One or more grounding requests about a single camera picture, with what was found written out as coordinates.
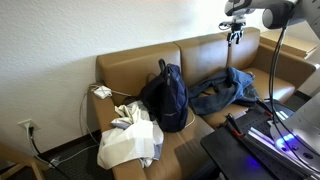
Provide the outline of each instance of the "tan leather couch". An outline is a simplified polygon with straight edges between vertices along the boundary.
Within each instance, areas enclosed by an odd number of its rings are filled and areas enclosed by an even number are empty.
[[[268,97],[268,71],[273,48],[259,44],[260,31],[246,28],[239,45],[228,48],[226,33],[200,36],[175,42],[126,50],[97,57],[103,83],[114,91],[138,95],[141,88],[160,73],[158,60],[181,67],[188,87],[211,76],[226,66],[232,66],[255,75],[254,86],[262,99]],[[290,54],[281,53],[277,66],[274,97],[286,101],[316,70],[312,64]],[[113,94],[101,100],[92,95],[101,131],[111,129],[110,122],[117,117],[114,106],[124,96]],[[162,154],[149,168],[142,169],[138,160],[112,168],[116,179],[186,179],[205,177],[215,164],[200,145],[200,139],[224,122],[225,115],[239,117],[246,107],[230,105],[218,113],[195,116],[195,122],[177,133],[164,133]],[[192,119],[189,113],[188,122]]]

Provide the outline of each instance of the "couch backrest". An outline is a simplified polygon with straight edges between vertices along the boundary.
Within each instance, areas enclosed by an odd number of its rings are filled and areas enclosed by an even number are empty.
[[[181,64],[180,50],[174,43],[164,43],[126,50],[97,57],[97,66],[107,87],[114,91],[137,96],[142,87],[160,73],[158,60]],[[125,96],[113,93],[115,105]]]
[[[228,51],[227,66],[237,68],[239,70],[248,68],[258,51],[260,42],[260,30],[257,28],[249,27],[244,28],[243,37],[239,44],[233,41]]]
[[[228,44],[221,34],[211,34],[175,41],[181,50],[181,69],[185,84],[190,87],[224,68]]]

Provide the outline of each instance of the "denim jacket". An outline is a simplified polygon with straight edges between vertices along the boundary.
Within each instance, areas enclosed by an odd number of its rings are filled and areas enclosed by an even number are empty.
[[[198,115],[220,111],[233,102],[242,105],[254,104],[258,95],[256,89],[251,86],[253,81],[254,76],[252,74],[226,67],[190,88],[189,101],[194,112]],[[214,88],[216,94],[198,97],[209,87]]]

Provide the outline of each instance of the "blue light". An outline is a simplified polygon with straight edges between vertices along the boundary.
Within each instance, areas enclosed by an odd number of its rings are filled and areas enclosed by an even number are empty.
[[[247,163],[249,163],[250,168],[260,168],[259,163],[253,157],[248,157],[247,160]]]
[[[284,143],[284,140],[283,140],[283,139],[278,139],[278,140],[277,140],[277,145],[278,145],[278,146],[281,146],[283,143]]]
[[[293,139],[294,136],[293,136],[292,134],[288,134],[288,138],[289,138],[289,139]]]

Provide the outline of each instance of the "chair leg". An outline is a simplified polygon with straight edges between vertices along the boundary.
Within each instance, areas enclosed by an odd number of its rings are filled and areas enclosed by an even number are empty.
[[[43,174],[35,162],[31,162],[31,166],[37,180],[44,180]]]
[[[14,173],[20,171],[23,167],[25,167],[25,165],[22,164],[16,164],[15,166],[13,166],[12,168],[10,168],[9,170],[7,170],[6,172],[2,173],[0,175],[0,179],[1,180],[5,180],[8,177],[12,176]]]

